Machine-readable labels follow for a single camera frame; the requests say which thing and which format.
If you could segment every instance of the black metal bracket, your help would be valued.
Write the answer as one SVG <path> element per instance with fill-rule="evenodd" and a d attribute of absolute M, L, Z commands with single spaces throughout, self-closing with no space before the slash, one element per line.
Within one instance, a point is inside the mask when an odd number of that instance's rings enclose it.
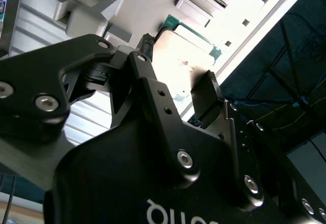
<path fill-rule="evenodd" d="M 202 128 L 181 120 L 148 56 L 94 35 L 2 61 L 0 80 L 12 87 L 0 98 L 0 156 L 46 189 L 53 182 L 47 221 L 175 223 L 178 210 L 183 223 L 184 211 L 191 223 L 326 223 L 325 206 L 263 129 L 241 122 L 210 71 L 192 89 Z M 114 126 L 70 150 L 69 105 L 95 90 L 110 92 Z M 40 109 L 39 96 L 57 107 Z"/>

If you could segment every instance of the black cable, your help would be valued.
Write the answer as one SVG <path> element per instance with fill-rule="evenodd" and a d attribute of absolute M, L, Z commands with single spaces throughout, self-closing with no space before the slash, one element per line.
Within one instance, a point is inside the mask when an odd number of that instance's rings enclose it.
<path fill-rule="evenodd" d="M 4 215 L 4 219 L 2 221 L 2 224 L 7 224 L 9 211 L 10 211 L 11 203 L 12 203 L 12 198 L 14 197 L 15 185 L 16 185 L 16 176 L 14 176 L 13 180 L 12 180 L 11 193 L 10 193 L 10 196 L 9 196 L 9 200 L 8 200 L 8 204 L 7 204 L 7 207 L 6 207 L 6 211 L 5 211 L 5 215 Z"/>
<path fill-rule="evenodd" d="M 6 178 L 5 175 L 2 175 L 2 176 L 1 176 L 1 181 L 0 181 L 0 191 L 1 191 L 2 187 L 4 186 L 5 178 Z"/>
<path fill-rule="evenodd" d="M 315 143 L 312 141 L 312 140 L 310 140 L 310 139 L 308 139 L 309 140 L 309 142 L 311 142 L 311 144 L 315 147 L 315 149 L 317 150 L 317 152 L 319 153 L 319 155 L 322 157 L 322 159 L 325 161 L 325 163 L 326 163 L 326 158 L 325 158 L 325 156 L 322 154 L 322 152 L 320 151 L 320 149 L 317 147 L 317 145 L 315 145 Z"/>
<path fill-rule="evenodd" d="M 262 105 L 265 106 L 265 107 L 267 107 L 267 108 L 269 108 L 269 109 L 272 110 L 274 113 L 278 114 L 279 117 L 283 117 L 284 119 L 287 119 L 288 121 L 291 121 L 291 119 L 289 119 L 289 118 L 287 118 L 285 115 L 283 115 L 283 113 L 285 112 L 285 110 L 287 110 L 288 107 L 291 106 L 291 104 L 288 104 L 282 112 L 278 112 L 277 110 L 275 110 L 275 109 L 269 107 L 269 106 L 266 105 L 266 104 L 262 104 Z"/>

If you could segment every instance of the ceiling structure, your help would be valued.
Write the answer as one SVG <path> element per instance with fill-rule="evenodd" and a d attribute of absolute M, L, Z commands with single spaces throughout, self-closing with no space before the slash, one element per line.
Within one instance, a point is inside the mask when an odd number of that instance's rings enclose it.
<path fill-rule="evenodd" d="M 221 87 L 242 114 L 271 130 L 283 148 L 290 151 L 325 128 L 322 118 L 326 115 L 326 0 L 298 0 L 283 17 L 283 24 L 293 69 L 280 21 Z M 311 113 L 303 110 L 298 98 L 294 99 L 277 82 L 271 69 L 298 94 Z M 259 81 L 262 83 L 253 92 Z"/>

